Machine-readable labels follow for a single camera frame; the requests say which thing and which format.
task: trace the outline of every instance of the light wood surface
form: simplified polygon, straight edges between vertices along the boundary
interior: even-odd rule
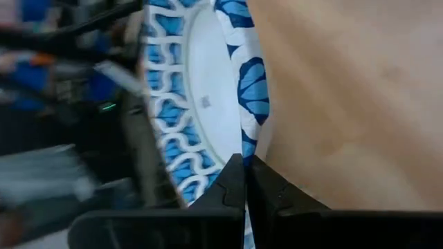
[[[443,1],[248,0],[268,164],[332,208],[443,210]]]

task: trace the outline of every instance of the paper plate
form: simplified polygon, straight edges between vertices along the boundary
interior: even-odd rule
[[[262,54],[243,0],[150,0],[148,7],[150,114],[167,169],[191,205],[232,154],[242,153],[248,164],[261,136],[257,153],[266,156],[271,128]],[[250,226],[246,234],[252,241]]]

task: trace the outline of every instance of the black metal bar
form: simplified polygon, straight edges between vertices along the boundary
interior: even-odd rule
[[[139,11],[142,9],[142,5],[138,1],[132,1],[130,3],[124,3],[122,5],[116,6],[112,10],[108,10],[101,13],[86,23],[68,26],[66,28],[61,28],[54,33],[49,35],[50,41],[55,41],[60,38],[66,37],[76,37],[83,33],[87,33],[92,30],[100,29],[103,26],[108,26],[111,22],[120,19],[122,17],[127,17],[131,13]]]
[[[79,62],[98,63],[110,60],[119,63],[131,71],[134,70],[136,65],[135,58],[107,55],[76,46],[63,46],[63,44],[57,42],[48,42],[41,35],[23,33],[17,30],[0,29],[0,44],[11,49],[33,50]]]

